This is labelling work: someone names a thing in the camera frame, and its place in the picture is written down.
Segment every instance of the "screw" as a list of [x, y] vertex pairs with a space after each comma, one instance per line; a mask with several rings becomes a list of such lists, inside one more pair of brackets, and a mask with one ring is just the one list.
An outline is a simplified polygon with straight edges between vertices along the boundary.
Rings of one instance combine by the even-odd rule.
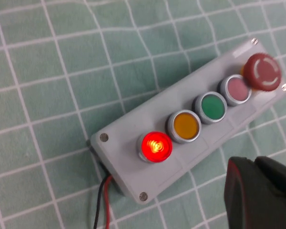
[[282, 85], [282, 90], [286, 91], [286, 83]]
[[102, 133], [101, 135], [100, 135], [100, 140], [102, 141], [102, 142], [107, 142], [108, 141], [108, 134], [106, 134], [106, 133]]
[[252, 43], [253, 45], [256, 45], [256, 44], [258, 43], [258, 39], [257, 39], [257, 38], [253, 38], [253, 39], [251, 40], [251, 43]]
[[148, 196], [147, 196], [147, 193], [146, 192], [141, 192], [140, 195], [139, 195], [139, 198], [140, 198], [140, 201], [146, 201]]

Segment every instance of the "gray control box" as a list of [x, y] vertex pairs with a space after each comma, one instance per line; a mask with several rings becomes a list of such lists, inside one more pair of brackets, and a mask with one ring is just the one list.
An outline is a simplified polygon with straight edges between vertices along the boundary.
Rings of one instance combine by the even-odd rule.
[[[249, 40], [92, 135], [93, 148], [125, 195], [137, 203], [147, 204], [284, 96], [285, 82], [271, 92], [253, 91], [246, 103], [228, 107], [222, 121], [202, 125], [200, 136], [193, 142], [173, 142], [173, 152], [164, 162], [152, 164], [139, 158], [136, 143], [142, 134], [165, 132], [170, 114], [190, 110], [194, 98], [216, 91], [222, 79], [239, 74], [249, 57], [258, 52], [266, 51], [260, 42]], [[108, 135], [105, 142], [100, 138], [104, 133]], [[146, 201], [140, 200], [140, 194], [141, 197], [144, 194]]]

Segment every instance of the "indicator light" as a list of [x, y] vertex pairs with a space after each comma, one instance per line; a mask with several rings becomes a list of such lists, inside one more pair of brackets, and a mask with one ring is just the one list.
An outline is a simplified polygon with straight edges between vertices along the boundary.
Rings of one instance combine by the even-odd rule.
[[275, 90], [282, 80], [280, 66], [275, 59], [265, 53], [252, 55], [242, 71], [250, 86], [261, 91]]
[[231, 75], [220, 83], [220, 94], [229, 106], [237, 106], [248, 101], [252, 94], [251, 88], [241, 75]]
[[221, 94], [207, 92], [193, 101], [192, 109], [198, 114], [201, 122], [212, 124], [224, 118], [227, 111], [227, 102]]
[[137, 147], [140, 158], [152, 163], [163, 162], [173, 150], [170, 137], [165, 133], [156, 131], [140, 136]]
[[199, 136], [200, 131], [200, 119], [193, 111], [181, 110], [168, 118], [167, 132], [175, 142], [192, 142]]

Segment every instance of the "emergency stop button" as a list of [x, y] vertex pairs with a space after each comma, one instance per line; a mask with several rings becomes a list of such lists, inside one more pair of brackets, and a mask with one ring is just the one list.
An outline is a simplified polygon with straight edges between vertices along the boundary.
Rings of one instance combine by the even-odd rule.
[[253, 88], [261, 91], [275, 90], [282, 80], [280, 66], [266, 53], [252, 55], [244, 65], [243, 75]]

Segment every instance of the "black object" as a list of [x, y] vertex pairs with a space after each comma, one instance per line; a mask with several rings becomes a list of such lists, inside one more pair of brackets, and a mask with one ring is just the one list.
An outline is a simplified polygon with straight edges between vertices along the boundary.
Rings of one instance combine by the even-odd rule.
[[230, 229], [286, 229], [286, 166], [231, 157], [224, 198]]
[[108, 179], [108, 177], [110, 176], [110, 174], [107, 174], [106, 177], [102, 180], [100, 187], [99, 187], [99, 192], [97, 194], [97, 203], [96, 203], [96, 211], [95, 211], [95, 218], [94, 218], [94, 225], [93, 225], [93, 229], [97, 228], [97, 223], [99, 221], [99, 214], [100, 214], [100, 206], [101, 206], [101, 196], [102, 196], [102, 189], [103, 186], [106, 182], [106, 180]]

